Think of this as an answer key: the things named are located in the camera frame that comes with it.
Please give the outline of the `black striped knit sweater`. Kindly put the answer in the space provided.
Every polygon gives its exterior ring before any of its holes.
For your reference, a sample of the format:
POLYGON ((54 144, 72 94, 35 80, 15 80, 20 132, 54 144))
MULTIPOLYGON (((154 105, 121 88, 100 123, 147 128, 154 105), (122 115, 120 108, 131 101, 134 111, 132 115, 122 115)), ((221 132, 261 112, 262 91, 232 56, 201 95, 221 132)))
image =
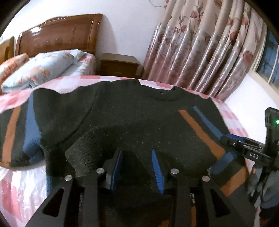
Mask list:
POLYGON ((223 145, 229 133, 218 109, 180 87, 160 90, 135 79, 100 82, 60 94, 34 90, 1 114, 1 166, 45 161, 48 193, 65 176, 83 177, 122 149, 114 187, 102 197, 106 226, 169 226, 171 199, 155 180, 151 152, 170 168, 208 174, 247 226, 255 208, 245 191, 244 158, 223 145))

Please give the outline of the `pink checkered bed sheet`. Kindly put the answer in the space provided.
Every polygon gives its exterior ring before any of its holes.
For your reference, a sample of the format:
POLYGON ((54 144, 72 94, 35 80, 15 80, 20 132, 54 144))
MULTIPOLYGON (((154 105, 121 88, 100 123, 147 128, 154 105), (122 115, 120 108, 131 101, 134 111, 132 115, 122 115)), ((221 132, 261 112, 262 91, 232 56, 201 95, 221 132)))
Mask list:
MULTIPOLYGON (((100 82, 124 81, 126 77, 113 76, 73 76, 60 77, 42 85, 37 89, 48 89, 60 94, 70 93, 80 87, 88 87, 100 82)), ((187 93, 211 100, 218 109, 229 132, 238 136, 247 136, 247 132, 237 117, 227 106, 217 98, 187 89, 187 93)), ((46 173, 43 162, 30 167, 15 169, 1 168, 1 211, 12 226, 25 226, 46 197, 46 173)))

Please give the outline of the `window with metal bars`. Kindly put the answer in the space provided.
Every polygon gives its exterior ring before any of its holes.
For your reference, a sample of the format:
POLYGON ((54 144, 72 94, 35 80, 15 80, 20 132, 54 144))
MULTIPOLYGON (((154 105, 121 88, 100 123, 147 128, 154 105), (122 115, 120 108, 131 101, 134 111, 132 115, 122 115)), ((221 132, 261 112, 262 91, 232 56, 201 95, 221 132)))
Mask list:
POLYGON ((262 58, 256 72, 275 90, 278 90, 278 42, 269 29, 267 30, 262 58))

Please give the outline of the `floral pink beige curtain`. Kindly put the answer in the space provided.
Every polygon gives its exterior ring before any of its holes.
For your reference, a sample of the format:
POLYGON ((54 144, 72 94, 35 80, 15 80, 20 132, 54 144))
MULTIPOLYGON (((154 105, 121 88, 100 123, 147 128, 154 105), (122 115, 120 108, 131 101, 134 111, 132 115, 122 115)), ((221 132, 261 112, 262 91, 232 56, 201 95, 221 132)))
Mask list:
POLYGON ((166 1, 142 78, 224 101, 247 75, 266 29, 246 1, 166 1))

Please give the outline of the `dark brown wooden nightstand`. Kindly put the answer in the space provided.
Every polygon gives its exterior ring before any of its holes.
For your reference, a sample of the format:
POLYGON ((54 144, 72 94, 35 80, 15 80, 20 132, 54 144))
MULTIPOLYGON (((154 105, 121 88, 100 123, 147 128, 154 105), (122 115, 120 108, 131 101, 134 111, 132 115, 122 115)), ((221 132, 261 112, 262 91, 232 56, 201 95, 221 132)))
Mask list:
POLYGON ((140 62, 133 56, 103 53, 100 59, 100 75, 140 79, 137 74, 140 62))

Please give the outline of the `light blue floral folded quilt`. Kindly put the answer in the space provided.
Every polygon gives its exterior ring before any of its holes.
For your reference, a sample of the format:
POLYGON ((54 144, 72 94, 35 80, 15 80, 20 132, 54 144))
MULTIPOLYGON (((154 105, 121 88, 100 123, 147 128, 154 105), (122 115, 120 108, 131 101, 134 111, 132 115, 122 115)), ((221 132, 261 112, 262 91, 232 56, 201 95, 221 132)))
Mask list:
POLYGON ((89 75, 95 67, 94 55, 78 49, 39 53, 3 82, 1 93, 37 87, 60 76, 89 75))

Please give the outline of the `orange floral pillow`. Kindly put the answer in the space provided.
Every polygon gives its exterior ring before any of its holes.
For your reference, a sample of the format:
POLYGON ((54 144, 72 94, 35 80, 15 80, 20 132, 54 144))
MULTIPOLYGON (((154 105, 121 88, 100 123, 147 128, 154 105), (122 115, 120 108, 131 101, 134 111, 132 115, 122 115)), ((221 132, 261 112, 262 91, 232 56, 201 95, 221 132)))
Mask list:
POLYGON ((21 66, 23 66, 26 62, 29 61, 29 56, 24 53, 21 55, 17 55, 12 57, 1 64, 0 71, 0 79, 1 85, 3 82, 16 70, 18 70, 21 66))

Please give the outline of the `brown wooden headboard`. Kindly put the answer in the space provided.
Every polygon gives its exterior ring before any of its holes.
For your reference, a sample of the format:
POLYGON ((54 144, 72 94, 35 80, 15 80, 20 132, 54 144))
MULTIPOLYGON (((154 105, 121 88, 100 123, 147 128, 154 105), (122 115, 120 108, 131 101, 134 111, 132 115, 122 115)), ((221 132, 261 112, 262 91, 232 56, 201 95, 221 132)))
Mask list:
POLYGON ((34 57, 39 53, 79 49, 95 54, 102 14, 54 17, 22 32, 15 55, 26 53, 34 57))
POLYGON ((14 43, 15 37, 12 36, 0 44, 0 64, 14 57, 14 43))

